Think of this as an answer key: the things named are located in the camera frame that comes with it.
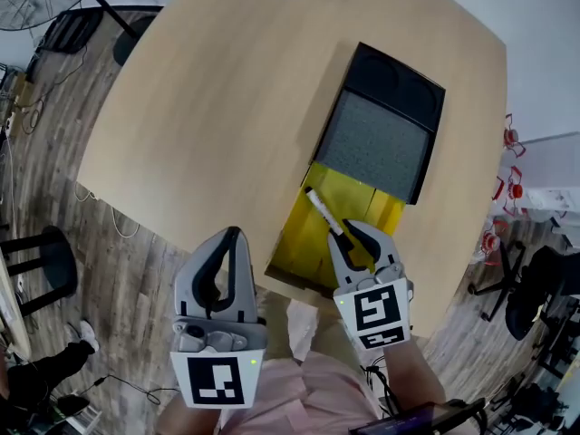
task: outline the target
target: office chair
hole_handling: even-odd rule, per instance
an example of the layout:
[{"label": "office chair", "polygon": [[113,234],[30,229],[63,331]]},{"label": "office chair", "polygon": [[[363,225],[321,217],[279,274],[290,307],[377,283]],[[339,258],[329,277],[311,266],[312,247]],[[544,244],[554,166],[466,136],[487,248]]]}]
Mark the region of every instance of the office chair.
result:
[{"label": "office chair", "polygon": [[503,425],[502,435],[532,428],[556,427],[562,425],[565,406],[558,398],[560,394],[551,388],[545,390],[536,383],[521,388],[511,398],[510,408],[500,418],[498,426]]},{"label": "office chair", "polygon": [[[520,250],[516,263],[510,268],[508,253],[511,246]],[[485,295],[501,290],[498,301],[490,315],[483,313],[482,319],[491,321],[501,304],[507,299],[506,325],[516,340],[522,340],[531,330],[539,316],[546,319],[550,307],[559,295],[580,294],[580,253],[569,256],[560,255],[553,248],[543,246],[532,256],[529,266],[522,267],[521,281],[517,281],[517,271],[525,250],[521,242],[512,242],[507,248],[499,247],[504,269],[504,278],[498,284],[482,290],[470,285],[468,291],[473,295]]]},{"label": "office chair", "polygon": [[535,350],[539,349],[540,352],[532,356],[532,360],[539,360],[541,367],[559,379],[564,378],[564,374],[558,370],[558,364],[563,362],[569,366],[578,354],[578,350],[574,347],[574,340],[580,336],[580,323],[572,321],[578,309],[578,303],[575,299],[572,304],[569,304],[569,310],[566,311],[564,317],[542,317],[549,332],[546,338],[534,344],[533,347]]},{"label": "office chair", "polygon": [[[509,264],[508,256],[513,247],[519,250],[519,254],[517,255],[516,263],[512,267]],[[506,301],[506,297],[508,296],[509,291],[515,289],[519,285],[517,276],[519,275],[519,267],[522,264],[522,259],[526,253],[526,247],[524,244],[517,240],[509,242],[507,246],[501,242],[499,244],[499,253],[501,254],[501,266],[504,271],[504,276],[501,281],[480,290],[478,290],[473,284],[469,284],[468,286],[468,292],[475,296],[487,295],[492,292],[497,292],[498,290],[501,291],[491,314],[481,313],[481,319],[487,322],[493,321],[493,318],[496,316],[499,307],[504,303],[504,301]]]},{"label": "office chair", "polygon": [[519,392],[519,389],[525,379],[526,375],[523,372],[510,377],[506,385],[502,387],[501,392],[496,394],[489,402],[491,411],[495,412],[505,404],[511,403],[511,400],[514,398],[514,396],[516,396],[516,393]]}]

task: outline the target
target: floor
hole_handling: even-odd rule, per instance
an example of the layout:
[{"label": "floor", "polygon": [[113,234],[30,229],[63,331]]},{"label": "floor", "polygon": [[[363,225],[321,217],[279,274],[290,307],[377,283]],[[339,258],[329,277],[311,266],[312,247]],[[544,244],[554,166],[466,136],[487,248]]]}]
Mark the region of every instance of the floor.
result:
[{"label": "floor", "polygon": [[[138,15],[124,14],[127,19]],[[62,392],[82,391],[109,373],[146,389],[175,384],[169,363],[173,346],[172,287],[188,254],[143,227],[133,238],[119,237],[111,207],[92,198],[78,201],[86,197],[87,191],[75,186],[92,125],[120,70],[111,57],[119,32],[105,16],[88,44],[81,69],[47,97],[34,132],[26,135],[20,130],[12,143],[17,235],[30,236],[47,225],[56,225],[71,243],[80,277],[75,296],[44,308],[29,322],[34,358],[60,352],[65,346],[63,324],[78,323],[82,317],[92,322],[101,341],[101,351],[79,374],[62,384]],[[82,52],[72,56],[44,53],[36,66],[34,97],[75,69],[81,59]],[[0,216],[11,221],[6,148],[4,155]],[[132,221],[118,213],[115,216],[123,233],[134,230]],[[529,246],[527,259],[534,247],[544,244],[564,248],[561,237],[551,234],[549,224],[517,222],[506,234],[506,238],[511,237]],[[24,255],[23,260],[29,257],[34,254]],[[509,375],[530,368],[531,347],[543,333],[543,325],[537,324],[524,341],[517,342],[509,335],[501,312],[492,324],[479,319],[480,312],[493,305],[495,295],[476,298],[467,293],[471,282],[484,285],[500,277],[497,266],[471,266],[439,330],[429,340],[419,339],[448,398],[469,400],[490,395]],[[47,288],[40,271],[27,273],[24,280],[32,296]],[[295,324],[294,335],[300,338],[307,334],[307,327],[304,322]],[[100,433],[152,433],[160,407],[130,386],[109,379],[88,395],[93,406],[104,412]],[[160,392],[162,404],[171,395],[171,391]]]}]

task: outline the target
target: white sneaker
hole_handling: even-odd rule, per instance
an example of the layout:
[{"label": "white sneaker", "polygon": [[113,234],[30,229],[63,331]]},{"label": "white sneaker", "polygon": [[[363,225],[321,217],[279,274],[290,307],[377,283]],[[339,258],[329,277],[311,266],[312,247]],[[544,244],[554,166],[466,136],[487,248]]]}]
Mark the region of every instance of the white sneaker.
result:
[{"label": "white sneaker", "polygon": [[66,323],[64,325],[64,338],[67,343],[78,343],[81,340],[81,335],[71,323]]},{"label": "white sneaker", "polygon": [[97,342],[97,338],[94,334],[94,329],[86,321],[81,321],[80,325],[81,325],[81,340],[84,340],[86,343],[88,343],[92,347],[92,349],[97,353],[101,347],[99,346],[99,342]]}]

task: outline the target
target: table surface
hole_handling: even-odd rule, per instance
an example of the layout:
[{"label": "table surface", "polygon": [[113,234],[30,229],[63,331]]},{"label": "table surface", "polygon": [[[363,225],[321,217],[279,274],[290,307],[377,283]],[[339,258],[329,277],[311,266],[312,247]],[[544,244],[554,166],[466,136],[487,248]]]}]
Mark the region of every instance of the table surface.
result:
[{"label": "table surface", "polygon": [[0,314],[12,336],[13,341],[9,349],[21,358],[29,360],[32,354],[30,339],[16,302],[14,283],[8,275],[2,251],[0,251]]},{"label": "table surface", "polygon": [[429,170],[394,238],[414,333],[429,336],[488,213],[506,114],[506,48],[451,0],[173,0],[104,103],[78,181],[193,251],[242,227],[264,274],[359,42],[446,90]]}]

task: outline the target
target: black chair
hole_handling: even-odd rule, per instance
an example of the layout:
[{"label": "black chair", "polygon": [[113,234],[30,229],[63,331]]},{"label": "black chair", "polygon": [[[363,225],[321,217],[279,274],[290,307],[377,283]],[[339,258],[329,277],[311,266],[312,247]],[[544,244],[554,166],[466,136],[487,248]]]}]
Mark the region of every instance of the black chair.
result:
[{"label": "black chair", "polygon": [[567,366],[572,364],[578,350],[574,347],[574,339],[580,335],[580,323],[572,321],[572,316],[578,309],[578,300],[571,304],[571,308],[562,318],[549,318],[549,333],[541,343],[534,345],[534,349],[540,349],[533,360],[539,360],[539,365],[549,371],[555,377],[562,379],[564,374],[558,370],[560,362]]},{"label": "black chair", "polygon": [[510,408],[500,418],[498,426],[504,426],[501,433],[508,434],[530,429],[535,424],[544,427],[561,422],[566,408],[559,400],[559,393],[551,388],[542,390],[536,383],[521,388],[511,398]]},{"label": "black chair", "polygon": [[[512,244],[520,249],[520,253],[514,267],[509,268],[508,253]],[[491,321],[511,291],[507,299],[506,325],[514,338],[523,340],[538,318],[540,308],[544,306],[540,317],[546,319],[558,296],[580,294],[580,253],[564,256],[549,246],[543,246],[532,256],[529,266],[522,267],[521,280],[518,282],[516,269],[521,265],[524,247],[520,242],[512,244],[501,251],[504,268],[502,281],[483,290],[476,290],[474,285],[470,285],[469,292],[484,295],[501,290],[492,314],[482,314],[484,320]]]},{"label": "black chair", "polygon": [[[517,255],[516,263],[512,267],[509,264],[509,253],[513,247],[519,250],[519,254]],[[519,285],[517,276],[519,275],[519,267],[521,266],[524,254],[526,253],[526,247],[517,240],[510,242],[507,247],[503,242],[501,242],[499,244],[499,253],[501,254],[501,266],[504,271],[504,276],[501,281],[492,286],[482,288],[481,290],[478,290],[473,284],[468,286],[468,292],[475,296],[487,295],[492,292],[500,291],[499,298],[496,301],[496,305],[491,314],[481,313],[481,319],[488,322],[493,321],[499,307],[504,303],[504,301],[506,301],[509,291],[515,289]]]},{"label": "black chair", "polygon": [[41,235],[0,242],[0,250],[5,256],[34,247],[39,248],[40,257],[8,266],[8,275],[17,276],[41,267],[53,290],[20,304],[22,316],[32,314],[61,298],[73,295],[79,283],[71,246],[59,228],[48,226],[43,229]]},{"label": "black chair", "polygon": [[499,410],[504,404],[511,402],[512,398],[516,396],[516,393],[519,391],[522,383],[526,379],[526,375],[521,372],[518,375],[514,375],[508,381],[505,387],[503,388],[503,393],[499,393],[493,397],[493,399],[489,402],[490,409],[495,412]]}]

